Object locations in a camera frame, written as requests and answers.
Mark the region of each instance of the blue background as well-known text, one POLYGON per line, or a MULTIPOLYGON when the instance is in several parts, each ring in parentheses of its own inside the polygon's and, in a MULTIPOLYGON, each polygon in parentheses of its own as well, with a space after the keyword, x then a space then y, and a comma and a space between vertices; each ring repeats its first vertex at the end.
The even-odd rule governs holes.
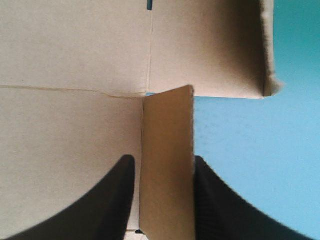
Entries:
POLYGON ((281 93, 197 97, 195 154, 249 203, 320 240, 320 1, 276 0, 281 93))

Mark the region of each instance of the cardboard flap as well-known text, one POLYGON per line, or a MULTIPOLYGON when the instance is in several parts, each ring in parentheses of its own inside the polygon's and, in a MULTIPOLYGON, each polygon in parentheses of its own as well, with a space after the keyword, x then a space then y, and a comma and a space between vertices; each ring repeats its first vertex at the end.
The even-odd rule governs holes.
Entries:
POLYGON ((0 239, 77 201, 124 154, 136 159, 129 229, 137 229, 142 98, 0 88, 0 239))
POLYGON ((140 228, 150 240, 194 240, 193 88, 143 102, 140 228))
POLYGON ((147 0, 2 0, 0 85, 270 96, 273 0, 261 2, 263 12, 258 0, 154 0, 152 11, 147 0))
POLYGON ((192 84, 195 95, 263 97, 258 0, 154 0, 150 91, 192 84))
POLYGON ((0 85, 146 91, 146 0, 1 0, 0 85))

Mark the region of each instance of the torn cardboard edge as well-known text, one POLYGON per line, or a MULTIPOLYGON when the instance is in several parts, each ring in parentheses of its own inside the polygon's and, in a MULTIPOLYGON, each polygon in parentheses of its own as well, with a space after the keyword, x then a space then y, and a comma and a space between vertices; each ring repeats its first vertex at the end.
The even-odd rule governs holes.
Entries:
POLYGON ((274 56, 274 0, 260 0, 266 57, 266 80, 263 96, 270 97, 281 91, 283 83, 277 80, 274 56))

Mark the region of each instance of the black object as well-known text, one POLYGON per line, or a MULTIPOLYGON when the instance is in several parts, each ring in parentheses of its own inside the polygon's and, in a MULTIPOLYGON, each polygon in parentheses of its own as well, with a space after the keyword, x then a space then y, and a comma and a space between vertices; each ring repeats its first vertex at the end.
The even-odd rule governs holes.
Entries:
POLYGON ((195 157, 197 240, 310 240, 263 214, 195 157))
POLYGON ((152 11, 152 5, 153 5, 153 0, 147 0, 148 2, 147 2, 147 9, 149 10, 149 11, 152 11))
POLYGON ((135 159, 123 156, 86 195, 9 240, 123 240, 135 185, 135 159))

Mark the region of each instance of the cardboard box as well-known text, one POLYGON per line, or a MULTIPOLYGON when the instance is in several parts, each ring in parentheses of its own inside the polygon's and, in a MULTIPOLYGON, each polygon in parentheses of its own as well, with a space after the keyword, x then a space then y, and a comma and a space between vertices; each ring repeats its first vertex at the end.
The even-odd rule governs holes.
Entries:
POLYGON ((0 238, 65 209, 131 154, 127 229, 194 239, 193 88, 168 90, 276 93, 272 14, 272 1, 252 0, 1 1, 0 238))

